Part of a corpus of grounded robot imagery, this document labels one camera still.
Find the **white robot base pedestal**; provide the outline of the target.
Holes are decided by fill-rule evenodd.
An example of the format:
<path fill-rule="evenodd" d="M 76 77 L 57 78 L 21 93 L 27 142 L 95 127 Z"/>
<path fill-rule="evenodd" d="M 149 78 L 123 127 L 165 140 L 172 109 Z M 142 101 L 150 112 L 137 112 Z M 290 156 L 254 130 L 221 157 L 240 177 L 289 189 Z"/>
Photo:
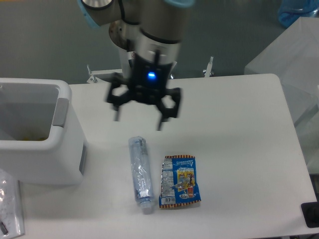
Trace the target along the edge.
<path fill-rule="evenodd" d="M 176 56 L 179 50 L 179 45 L 142 45 L 137 48 L 137 52 L 119 49 L 121 69 L 116 70 L 97 70 L 92 71 L 88 67 L 89 79 L 88 83 L 99 83 L 102 81 L 110 82 L 113 73 L 119 73 L 125 79 L 130 77 L 133 71 L 133 63 L 137 56 L 142 57 L 151 66 L 143 66 L 142 73 L 149 82 L 155 82 L 160 79 L 160 66 L 170 65 L 168 68 L 168 74 L 171 74 L 171 70 L 176 65 Z"/>

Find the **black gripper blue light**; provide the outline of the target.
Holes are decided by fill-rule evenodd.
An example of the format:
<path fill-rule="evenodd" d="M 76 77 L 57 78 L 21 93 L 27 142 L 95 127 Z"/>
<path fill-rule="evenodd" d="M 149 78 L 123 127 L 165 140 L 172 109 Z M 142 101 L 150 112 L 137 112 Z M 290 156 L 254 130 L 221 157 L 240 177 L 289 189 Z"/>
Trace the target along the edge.
<path fill-rule="evenodd" d="M 160 63 L 160 51 L 156 51 L 151 61 L 140 55 L 135 56 L 131 78 L 125 79 L 119 73 L 113 73 L 110 78 L 110 87 L 105 102 L 112 105 L 115 111 L 114 121 L 120 120 L 120 107 L 134 99 L 148 104 L 156 105 L 161 113 L 157 131 L 161 131 L 162 124 L 170 118 L 178 118 L 181 102 L 181 88 L 166 89 L 166 83 L 171 71 L 172 63 Z M 114 90 L 126 86 L 126 91 L 115 95 Z M 167 107 L 164 97 L 170 97 L 174 102 L 172 107 Z"/>

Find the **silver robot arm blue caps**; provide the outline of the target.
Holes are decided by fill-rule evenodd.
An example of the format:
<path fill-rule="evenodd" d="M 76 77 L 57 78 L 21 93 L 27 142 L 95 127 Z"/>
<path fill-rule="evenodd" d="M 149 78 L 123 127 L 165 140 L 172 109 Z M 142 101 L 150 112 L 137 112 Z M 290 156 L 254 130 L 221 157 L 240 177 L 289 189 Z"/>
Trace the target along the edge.
<path fill-rule="evenodd" d="M 167 82 L 176 63 L 192 0 L 81 0 L 93 27 L 109 26 L 111 40 L 133 54 L 110 79 L 106 102 L 119 111 L 130 101 L 154 105 L 160 122 L 178 116 L 182 91 Z"/>

